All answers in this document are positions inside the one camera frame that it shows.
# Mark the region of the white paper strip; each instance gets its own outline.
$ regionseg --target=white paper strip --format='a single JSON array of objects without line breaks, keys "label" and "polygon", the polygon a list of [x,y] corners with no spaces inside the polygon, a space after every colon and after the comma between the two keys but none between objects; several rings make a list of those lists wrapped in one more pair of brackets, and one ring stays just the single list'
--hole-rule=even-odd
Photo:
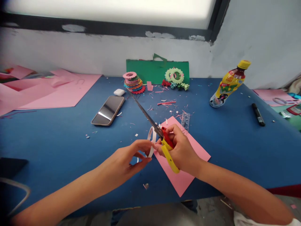
[{"label": "white paper strip", "polygon": [[[148,139],[148,140],[151,139],[151,134],[152,134],[152,133],[153,133],[153,137],[152,137],[151,142],[156,143],[156,137],[157,137],[157,134],[156,134],[155,129],[154,129],[153,126],[150,128],[150,131],[148,132],[148,135],[147,135],[147,139]],[[148,158],[151,158],[152,155],[153,155],[153,153],[154,153],[154,148],[151,147],[151,148],[150,148],[150,154],[149,154],[147,157],[148,157]]]}]

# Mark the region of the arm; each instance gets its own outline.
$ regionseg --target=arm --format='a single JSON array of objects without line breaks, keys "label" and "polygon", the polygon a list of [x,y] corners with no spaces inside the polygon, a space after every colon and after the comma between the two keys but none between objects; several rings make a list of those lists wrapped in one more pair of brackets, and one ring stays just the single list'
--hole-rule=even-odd
[{"label": "arm", "polygon": [[[215,187],[257,223],[287,225],[292,222],[294,216],[291,211],[266,189],[234,172],[200,159],[177,125],[168,127],[166,131],[175,145],[170,155],[179,169]],[[157,143],[156,150],[163,155],[161,142]]]},{"label": "arm", "polygon": [[262,224],[288,225],[294,216],[268,190],[234,172],[211,163],[199,164],[196,177],[215,187],[236,203],[252,220]]},{"label": "arm", "polygon": [[[151,146],[153,143],[148,140],[136,140],[128,147],[118,149],[94,170],[14,216],[13,225],[58,224],[70,213],[109,193],[142,170],[151,158],[145,158],[138,151],[141,150],[148,155]],[[133,156],[142,161],[130,165]]]}]

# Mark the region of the phone screen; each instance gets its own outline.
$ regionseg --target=phone screen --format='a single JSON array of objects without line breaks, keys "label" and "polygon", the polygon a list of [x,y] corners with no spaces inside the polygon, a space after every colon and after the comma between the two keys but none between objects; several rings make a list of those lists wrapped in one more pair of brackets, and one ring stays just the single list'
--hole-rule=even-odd
[{"label": "phone screen", "polygon": [[110,124],[115,112],[118,110],[123,100],[124,98],[120,96],[110,96],[91,123],[101,125]]}]

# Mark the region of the black marker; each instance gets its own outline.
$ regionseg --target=black marker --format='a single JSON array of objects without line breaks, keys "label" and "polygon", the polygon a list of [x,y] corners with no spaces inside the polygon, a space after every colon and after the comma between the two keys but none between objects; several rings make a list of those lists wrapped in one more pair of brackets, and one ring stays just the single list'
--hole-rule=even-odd
[{"label": "black marker", "polygon": [[262,116],[261,116],[261,114],[260,114],[260,112],[259,112],[259,110],[258,110],[255,103],[252,104],[252,108],[255,112],[256,118],[258,119],[259,125],[265,126],[266,124],[264,123],[264,120],[263,120],[263,118],[262,118]]}]

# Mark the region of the table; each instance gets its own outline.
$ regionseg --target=table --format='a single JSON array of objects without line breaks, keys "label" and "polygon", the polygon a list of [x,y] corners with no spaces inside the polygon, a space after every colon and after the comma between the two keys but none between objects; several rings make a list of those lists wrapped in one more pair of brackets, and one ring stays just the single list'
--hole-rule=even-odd
[{"label": "table", "polygon": [[[152,95],[146,91],[137,99],[146,110],[153,107],[154,111],[149,114],[158,123],[171,116],[170,110],[174,111],[172,115],[177,110],[193,113],[189,132],[212,156],[209,162],[247,177],[264,188],[300,184],[299,131],[245,85],[233,93],[223,107],[212,108],[209,99],[220,81],[191,78],[188,91],[170,89]],[[128,93],[120,110],[122,117],[117,117],[111,126],[98,127],[90,123],[108,96],[118,88],[123,88],[122,78],[101,77],[76,107],[40,109],[0,120],[2,156],[29,160],[14,178],[32,189],[19,211],[94,169],[116,149],[147,137],[150,123],[134,100],[128,98]],[[173,99],[178,107],[157,106],[161,100]],[[257,104],[265,127],[259,126],[252,103]],[[145,183],[149,184],[148,190],[143,187]],[[11,191],[13,197],[9,204],[13,207],[24,192]],[[71,216],[218,195],[216,189],[195,179],[180,198],[158,161],[153,159],[125,184]]]}]

